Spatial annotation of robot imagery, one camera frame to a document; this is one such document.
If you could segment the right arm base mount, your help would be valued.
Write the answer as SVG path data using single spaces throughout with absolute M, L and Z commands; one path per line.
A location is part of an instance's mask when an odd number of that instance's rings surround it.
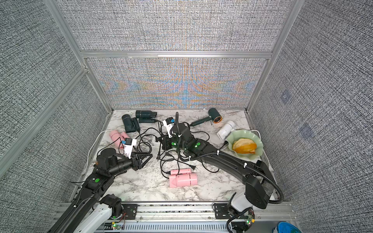
M 252 207 L 243 211 L 236 210 L 232 201 L 236 192 L 232 195 L 228 203 L 214 203 L 212 205 L 215 219 L 226 219 L 226 229 L 229 233 L 245 233 L 255 222 L 255 214 Z

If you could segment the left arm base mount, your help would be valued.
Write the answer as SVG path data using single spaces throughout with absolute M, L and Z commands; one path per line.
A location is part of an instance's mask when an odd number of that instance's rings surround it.
M 100 201 L 104 207 L 109 208 L 109 219 L 114 221 L 134 220 L 138 211 L 138 204 L 123 204 L 121 198 L 114 194 L 106 195 Z

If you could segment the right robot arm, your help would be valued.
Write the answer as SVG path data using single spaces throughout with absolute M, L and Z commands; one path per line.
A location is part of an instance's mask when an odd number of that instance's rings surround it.
M 196 138 L 189 127 L 182 123 L 172 125 L 166 135 L 157 139 L 164 150 L 175 149 L 183 162 L 200 161 L 229 173 L 245 185 L 242 195 L 235 195 L 234 208 L 243 210 L 249 206 L 266 209 L 268 204 L 281 204 L 284 193 L 275 182 L 266 163 L 239 159 L 221 151 L 208 141 Z

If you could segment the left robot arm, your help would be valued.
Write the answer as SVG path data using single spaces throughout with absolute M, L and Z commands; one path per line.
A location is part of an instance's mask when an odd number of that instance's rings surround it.
M 106 148 L 97 157 L 93 172 L 86 178 L 71 205 L 59 220 L 48 230 L 49 233 L 79 233 L 88 227 L 105 222 L 105 219 L 120 219 L 125 211 L 121 199 L 115 195 L 104 195 L 114 183 L 116 176 L 128 170 L 142 169 L 153 157 L 150 153 L 131 152 L 131 157 L 121 155 L 114 148 Z

